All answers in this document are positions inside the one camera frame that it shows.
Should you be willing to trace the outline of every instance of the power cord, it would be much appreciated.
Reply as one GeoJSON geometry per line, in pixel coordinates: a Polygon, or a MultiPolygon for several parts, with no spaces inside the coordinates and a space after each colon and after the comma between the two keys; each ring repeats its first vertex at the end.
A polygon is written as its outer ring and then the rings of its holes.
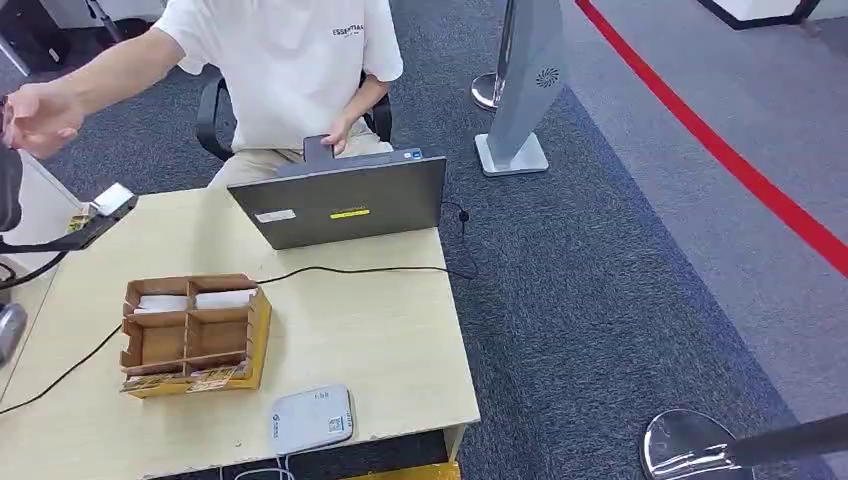
{"type": "Polygon", "coordinates": [[[47,272],[51,268],[58,265],[59,262],[61,262],[62,259],[65,258],[66,255],[68,255],[68,252],[59,252],[49,262],[38,267],[38,269],[29,272],[28,274],[24,275],[23,277],[17,278],[17,275],[15,275],[14,277],[7,278],[5,281],[0,283],[0,291],[8,290],[12,287],[17,287],[18,285],[23,285],[24,283],[27,283],[30,280],[34,280],[34,279],[40,277],[45,272],[47,272]]]}
{"type": "Polygon", "coordinates": [[[9,282],[9,281],[12,281],[12,280],[18,278],[17,272],[12,270],[12,268],[10,266],[6,265],[5,263],[0,262],[0,268],[2,268],[3,270],[6,270],[6,272],[9,274],[8,277],[4,278],[3,280],[0,280],[0,284],[5,283],[5,282],[9,282]]]}
{"type": "MultiPolygon", "coordinates": [[[[463,244],[465,244],[465,224],[468,223],[471,216],[468,214],[468,212],[464,208],[462,208],[462,205],[460,205],[456,202],[443,201],[442,203],[447,204],[447,205],[454,205],[454,206],[459,208],[459,221],[462,223],[462,242],[463,242],[463,244]]],[[[29,273],[29,274],[27,274],[27,275],[25,275],[25,276],[23,276],[19,279],[13,279],[11,282],[4,282],[4,283],[0,284],[0,290],[6,289],[6,288],[11,288],[12,286],[20,285],[22,283],[28,282],[29,280],[32,280],[33,278],[41,275],[42,273],[44,273],[47,270],[50,270],[51,268],[56,266],[56,264],[59,263],[65,257],[65,255],[67,255],[67,252],[59,253],[58,255],[56,255],[55,258],[53,258],[52,260],[47,262],[43,267],[39,268],[38,270],[35,270],[35,271],[33,271],[33,272],[31,272],[31,273],[29,273]]],[[[304,267],[304,268],[295,270],[295,271],[287,273],[285,275],[280,275],[279,277],[269,278],[269,279],[266,279],[266,280],[260,280],[256,283],[258,285],[264,285],[266,283],[278,282],[278,281],[281,281],[281,280],[285,280],[287,278],[291,278],[291,277],[298,275],[300,273],[309,272],[309,271],[323,271],[323,272],[339,273],[339,274],[401,272],[401,271],[438,271],[438,272],[447,273],[449,275],[456,275],[457,277],[464,278],[466,280],[473,280],[477,277],[479,270],[477,268],[477,262],[474,261],[474,257],[469,255],[469,258],[471,259],[471,262],[474,265],[474,273],[473,274],[461,273],[461,272],[457,272],[457,271],[450,270],[450,269],[447,269],[447,268],[442,268],[442,267],[382,267],[382,268],[363,268],[363,269],[358,269],[358,270],[344,270],[344,269],[339,269],[339,268],[322,267],[322,266],[319,266],[319,265],[313,265],[311,267],[304,267]]],[[[53,390],[53,387],[58,385],[59,382],[61,382],[62,380],[65,379],[65,377],[70,375],[71,372],[76,370],[80,365],[82,365],[83,363],[88,361],[89,358],[93,357],[97,352],[99,352],[106,345],[106,343],[108,343],[109,340],[111,340],[112,337],[114,337],[115,334],[118,333],[118,331],[120,329],[121,329],[120,325],[115,327],[115,329],[112,330],[112,332],[105,339],[103,339],[102,342],[100,342],[100,345],[95,347],[95,349],[92,350],[91,353],[89,353],[88,355],[83,357],[82,360],[75,363],[71,368],[69,368],[67,371],[65,371],[65,373],[63,373],[59,378],[57,378],[53,383],[51,383],[46,389],[44,389],[43,392],[39,393],[38,395],[32,397],[31,399],[29,399],[29,400],[27,400],[23,403],[19,403],[17,405],[11,406],[11,407],[6,408],[4,410],[0,410],[0,415],[4,415],[6,413],[12,412],[12,411],[17,410],[21,407],[25,407],[25,406],[35,402],[36,400],[40,399],[41,397],[47,395],[47,393],[50,390],[53,390]]],[[[239,478],[242,475],[246,475],[248,473],[271,472],[271,471],[280,472],[280,479],[281,480],[282,480],[282,474],[283,473],[285,473],[289,476],[288,480],[294,480],[294,475],[292,475],[291,472],[288,471],[288,457],[286,457],[286,468],[282,468],[282,466],[279,465],[279,461],[280,460],[279,460],[279,457],[278,457],[277,458],[277,464],[278,464],[279,468],[259,469],[259,470],[254,470],[254,471],[251,471],[251,472],[243,472],[243,473],[237,475],[234,480],[239,480],[239,478]]]]}
{"type": "MultiPolygon", "coordinates": [[[[277,459],[277,468],[268,467],[268,468],[257,468],[256,470],[248,470],[246,472],[239,473],[238,475],[236,475],[236,477],[233,480],[241,480],[242,477],[247,476],[247,475],[253,475],[254,473],[266,473],[266,472],[277,472],[277,473],[279,473],[280,474],[280,480],[285,480],[285,479],[283,479],[283,474],[286,475],[288,480],[295,480],[294,474],[291,473],[291,471],[289,470],[289,456],[286,455],[286,462],[285,462],[286,466],[285,466],[285,468],[283,468],[283,466],[280,464],[280,457],[276,457],[276,459],[277,459]]],[[[219,475],[219,477],[223,478],[224,469],[222,467],[219,467],[219,468],[220,468],[220,470],[219,470],[218,475],[219,475]]]]}
{"type": "Polygon", "coordinates": [[[61,377],[57,378],[57,379],[56,379],[53,383],[51,383],[51,384],[50,384],[50,386],[49,386],[49,387],[47,387],[46,389],[44,389],[44,391],[43,391],[43,392],[41,392],[41,393],[39,393],[38,395],[36,395],[36,396],[34,396],[34,397],[30,398],[30,399],[29,399],[29,400],[27,400],[26,402],[19,403],[19,404],[15,405],[15,406],[12,406],[12,407],[9,407],[9,408],[6,408],[6,409],[3,409],[3,410],[0,410],[0,415],[3,415],[3,414],[6,414],[6,413],[9,413],[9,412],[14,411],[14,410],[17,410],[17,409],[19,409],[19,408],[21,408],[21,407],[25,407],[25,406],[29,405],[30,403],[32,403],[32,402],[34,402],[34,401],[38,400],[39,398],[41,398],[41,397],[43,397],[43,396],[47,395],[47,392],[49,392],[50,390],[53,390],[53,387],[55,387],[56,385],[58,385],[58,384],[59,384],[59,382],[61,382],[62,380],[64,380],[64,379],[65,379],[65,377],[67,377],[68,375],[70,375],[70,374],[71,374],[71,372],[73,372],[74,370],[76,370],[76,369],[77,369],[77,367],[79,367],[80,365],[82,365],[83,363],[85,363],[86,361],[88,361],[88,359],[89,359],[89,358],[91,358],[91,357],[93,357],[95,353],[99,352],[99,351],[100,351],[100,349],[101,349],[101,348],[103,348],[103,347],[106,345],[106,343],[107,343],[109,340],[111,340],[111,339],[112,339],[112,337],[114,337],[116,333],[118,333],[118,330],[120,330],[120,329],[121,329],[121,326],[120,326],[120,325],[118,325],[117,327],[115,327],[115,329],[114,329],[114,330],[112,330],[112,333],[110,333],[110,334],[109,334],[106,338],[104,338],[104,339],[103,339],[103,341],[102,341],[102,342],[100,342],[100,345],[98,345],[97,347],[95,347],[95,349],[94,349],[94,350],[92,350],[92,351],[91,351],[91,353],[89,353],[88,355],[86,355],[86,356],[82,357],[82,360],[80,360],[79,362],[75,363],[73,367],[71,367],[71,368],[69,368],[67,371],[65,371],[65,373],[63,373],[61,377]]]}

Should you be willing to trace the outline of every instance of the laptop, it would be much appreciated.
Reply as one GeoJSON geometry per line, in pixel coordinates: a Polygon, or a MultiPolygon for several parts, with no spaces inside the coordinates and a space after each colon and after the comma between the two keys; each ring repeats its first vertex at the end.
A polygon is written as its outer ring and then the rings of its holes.
{"type": "Polygon", "coordinates": [[[399,150],[284,166],[228,188],[276,250],[438,226],[445,157],[399,150]]]}

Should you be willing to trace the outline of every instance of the red line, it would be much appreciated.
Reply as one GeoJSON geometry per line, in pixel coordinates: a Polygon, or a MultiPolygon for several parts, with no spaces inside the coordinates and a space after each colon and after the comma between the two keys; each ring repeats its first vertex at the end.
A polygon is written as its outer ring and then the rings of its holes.
{"type": "Polygon", "coordinates": [[[671,89],[642,57],[615,31],[590,0],[575,0],[619,56],[654,93],[660,102],[707,150],[736,177],[749,192],[768,207],[783,223],[848,277],[848,246],[789,198],[762,173],[724,141],[694,110],[671,89]]]}

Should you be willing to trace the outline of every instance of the metal base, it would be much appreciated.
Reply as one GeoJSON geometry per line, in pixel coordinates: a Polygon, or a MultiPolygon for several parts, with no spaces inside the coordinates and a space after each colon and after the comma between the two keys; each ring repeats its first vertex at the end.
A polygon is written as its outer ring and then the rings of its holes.
{"type": "Polygon", "coordinates": [[[548,159],[539,144],[535,133],[531,133],[524,142],[524,146],[518,154],[506,165],[495,165],[492,160],[492,152],[489,151],[489,143],[486,133],[474,137],[477,144],[477,154],[480,155],[480,163],[483,165],[483,174],[487,177],[500,175],[515,175],[519,173],[544,172],[548,169],[548,159]]]}
{"type": "Polygon", "coordinates": [[[736,438],[716,420],[692,410],[669,410],[657,415],[648,425],[639,456],[648,480],[754,480],[750,468],[722,461],[689,461],[715,445],[726,445],[736,438]]]}
{"type": "Polygon", "coordinates": [[[495,105],[495,77],[494,73],[480,75],[471,82],[471,98],[478,107],[494,112],[498,109],[495,105]]]}

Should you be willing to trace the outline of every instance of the yellow box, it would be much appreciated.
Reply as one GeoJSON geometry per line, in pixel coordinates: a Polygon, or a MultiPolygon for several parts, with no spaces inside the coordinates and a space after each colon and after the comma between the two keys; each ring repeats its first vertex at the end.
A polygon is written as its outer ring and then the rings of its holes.
{"type": "Polygon", "coordinates": [[[370,473],[347,480],[461,480],[459,464],[439,463],[423,467],[404,468],[392,472],[370,473]]]}
{"type": "Polygon", "coordinates": [[[127,285],[121,352],[123,392],[138,398],[210,390],[258,389],[265,363],[271,304],[242,274],[136,280],[127,285]],[[197,309],[200,293],[255,289],[248,305],[197,309]],[[143,295],[179,295],[186,308],[135,313],[143,295]]]}

